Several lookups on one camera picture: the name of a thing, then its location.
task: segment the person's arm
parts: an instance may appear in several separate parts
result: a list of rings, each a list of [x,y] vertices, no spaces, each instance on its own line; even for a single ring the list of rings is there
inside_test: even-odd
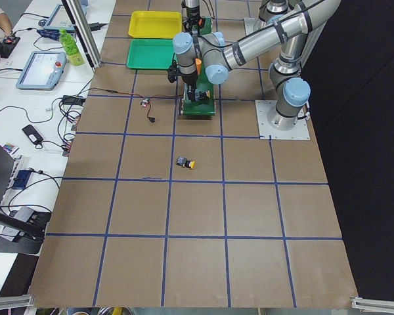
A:
[[[10,35],[12,33],[12,23],[6,13],[0,14],[0,28],[6,35]]]

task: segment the blue joint cap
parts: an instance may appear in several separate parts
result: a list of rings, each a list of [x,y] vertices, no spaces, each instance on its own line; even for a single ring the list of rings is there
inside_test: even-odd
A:
[[[284,16],[284,14],[278,14],[278,15],[275,15],[274,17],[272,17],[272,18],[269,18],[269,20],[267,21],[267,24],[272,24],[275,20],[278,20],[282,16]]]
[[[192,46],[192,38],[189,33],[179,33],[173,40],[173,51],[175,54],[184,54]]]
[[[293,77],[284,84],[284,99],[293,107],[302,107],[311,95],[311,87],[308,82],[300,77]]]
[[[223,33],[221,31],[215,31],[212,33],[214,36],[216,36],[217,41],[219,42],[219,46],[225,46],[225,37],[223,36]]]
[[[222,84],[228,79],[229,71],[221,64],[211,64],[206,68],[206,75],[212,84]]]

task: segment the green tray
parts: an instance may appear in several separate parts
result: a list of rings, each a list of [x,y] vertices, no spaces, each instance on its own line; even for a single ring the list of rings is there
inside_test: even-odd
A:
[[[166,70],[173,56],[172,39],[134,39],[130,43],[127,67]]]

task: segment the small black and yellow object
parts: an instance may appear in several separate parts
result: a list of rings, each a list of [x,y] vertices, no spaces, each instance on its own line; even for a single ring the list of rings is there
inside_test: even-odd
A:
[[[191,160],[187,159],[186,157],[179,156],[177,158],[177,165],[182,166],[182,167],[186,167],[187,169],[194,169],[196,166],[196,162],[191,161]]]

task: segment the tray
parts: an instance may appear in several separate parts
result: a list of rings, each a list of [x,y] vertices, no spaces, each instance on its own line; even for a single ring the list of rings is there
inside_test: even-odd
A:
[[[127,67],[166,70],[171,64],[172,56],[171,39],[134,39],[130,43]]]
[[[182,19],[180,12],[134,11],[129,35],[134,38],[172,39],[182,32]]]

